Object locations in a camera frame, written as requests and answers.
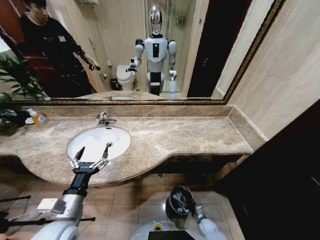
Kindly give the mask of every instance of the bottle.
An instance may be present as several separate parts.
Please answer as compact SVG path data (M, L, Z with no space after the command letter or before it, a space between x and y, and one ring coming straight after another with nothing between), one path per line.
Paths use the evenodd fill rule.
M35 110L32 108L27 109L29 112L30 116L32 117L32 120L34 121L34 124L37 125L38 127L43 127L48 123L48 120L46 119L45 116L43 116L40 113L37 113Z

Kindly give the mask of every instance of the sink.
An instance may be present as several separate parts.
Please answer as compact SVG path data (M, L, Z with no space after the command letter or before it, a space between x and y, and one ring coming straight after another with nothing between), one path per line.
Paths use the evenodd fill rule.
M67 154L73 159L82 147L85 147L81 162L97 162L101 159L106 144L112 143L108 149L108 160L122 155L130 145L130 135L117 127L97 127L76 135L69 143Z

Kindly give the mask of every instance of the toilet lid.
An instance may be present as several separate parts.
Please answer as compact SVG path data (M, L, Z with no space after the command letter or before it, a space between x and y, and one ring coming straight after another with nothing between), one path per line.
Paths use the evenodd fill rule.
M128 69L129 65L119 65L116 69L116 77L120 80L127 80L132 76L132 71L126 72L126 69Z

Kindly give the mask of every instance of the robot face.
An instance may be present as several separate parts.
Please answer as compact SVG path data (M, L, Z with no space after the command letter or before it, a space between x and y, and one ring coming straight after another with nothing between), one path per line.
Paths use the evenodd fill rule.
M159 35L162 25L161 8L154 5L150 10L150 23L153 35Z

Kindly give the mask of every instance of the toilet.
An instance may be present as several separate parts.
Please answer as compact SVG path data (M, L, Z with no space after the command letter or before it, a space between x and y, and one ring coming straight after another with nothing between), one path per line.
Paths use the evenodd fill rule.
M129 65L118 65L116 68L116 78L118 83L122 86L122 91L132 91L134 88L134 81L136 79L135 71L128 71Z

